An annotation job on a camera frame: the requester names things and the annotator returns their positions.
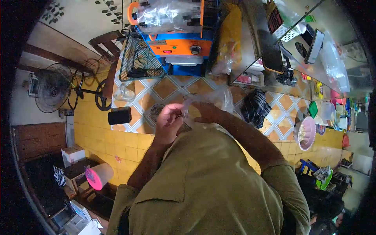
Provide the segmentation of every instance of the pink container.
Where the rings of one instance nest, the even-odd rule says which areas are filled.
[[[102,163],[85,170],[85,176],[89,184],[95,190],[101,190],[103,186],[114,176],[114,171],[110,164]]]
[[[305,135],[303,140],[299,142],[299,128],[300,126],[304,126]],[[296,124],[294,128],[294,139],[295,142],[298,143],[299,147],[303,151],[307,151],[310,147],[312,147],[316,136],[316,124],[312,117],[306,117],[303,121]]]

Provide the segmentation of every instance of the blue stool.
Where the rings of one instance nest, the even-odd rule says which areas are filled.
[[[309,174],[309,170],[312,170],[313,172],[318,170],[316,164],[314,164],[310,160],[304,161],[303,159],[300,159],[300,162],[302,163],[302,166],[300,167],[298,174],[303,174],[305,167],[308,167],[307,174]]]

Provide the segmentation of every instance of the smartphone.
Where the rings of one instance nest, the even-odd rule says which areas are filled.
[[[264,48],[262,52],[262,65],[268,71],[283,74],[285,68],[282,63],[281,48],[279,43],[272,45],[269,48]]]
[[[130,107],[113,108],[111,112],[107,114],[108,124],[117,125],[130,123],[132,120],[132,113]]]

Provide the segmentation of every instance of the wire basket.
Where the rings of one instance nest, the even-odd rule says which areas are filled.
[[[129,38],[121,61],[119,80],[126,82],[163,76],[164,69],[146,42],[138,38]]]

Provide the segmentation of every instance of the olive green shirt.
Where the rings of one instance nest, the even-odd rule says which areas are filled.
[[[127,210],[130,234],[280,234],[282,202],[297,234],[308,234],[309,210],[293,168],[280,160],[261,176],[223,132],[181,134],[140,192],[119,185],[107,234],[117,234]]]

